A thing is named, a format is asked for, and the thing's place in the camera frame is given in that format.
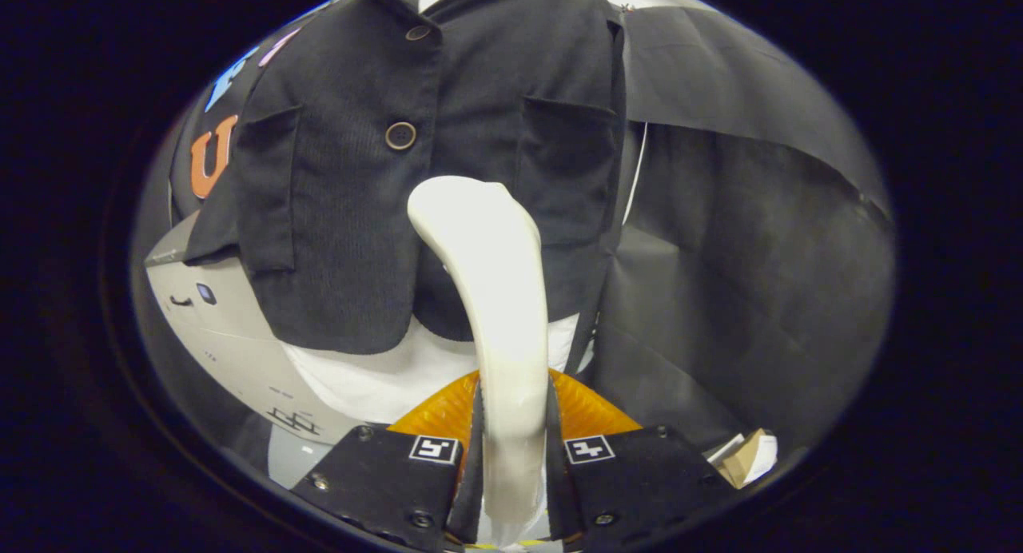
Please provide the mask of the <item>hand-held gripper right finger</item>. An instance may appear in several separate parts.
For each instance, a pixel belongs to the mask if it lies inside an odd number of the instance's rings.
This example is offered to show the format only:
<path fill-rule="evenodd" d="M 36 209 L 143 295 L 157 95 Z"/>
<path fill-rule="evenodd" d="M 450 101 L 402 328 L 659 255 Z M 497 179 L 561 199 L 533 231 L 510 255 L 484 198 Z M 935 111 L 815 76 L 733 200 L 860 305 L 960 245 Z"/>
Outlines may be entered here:
<path fill-rule="evenodd" d="M 547 512 L 564 547 L 664 548 L 731 505 L 737 488 L 675 428 L 548 377 Z"/>

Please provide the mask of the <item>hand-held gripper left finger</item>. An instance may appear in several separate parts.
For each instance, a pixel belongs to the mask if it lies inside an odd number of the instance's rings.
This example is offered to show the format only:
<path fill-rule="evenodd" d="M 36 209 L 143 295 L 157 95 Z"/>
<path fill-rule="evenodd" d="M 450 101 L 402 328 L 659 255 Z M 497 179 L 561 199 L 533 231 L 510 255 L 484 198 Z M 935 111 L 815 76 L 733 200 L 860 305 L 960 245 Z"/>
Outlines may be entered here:
<path fill-rule="evenodd" d="M 472 372 L 390 426 L 352 429 L 293 494 L 343 527 L 416 552 L 461 551 L 480 524 L 482 425 Z"/>

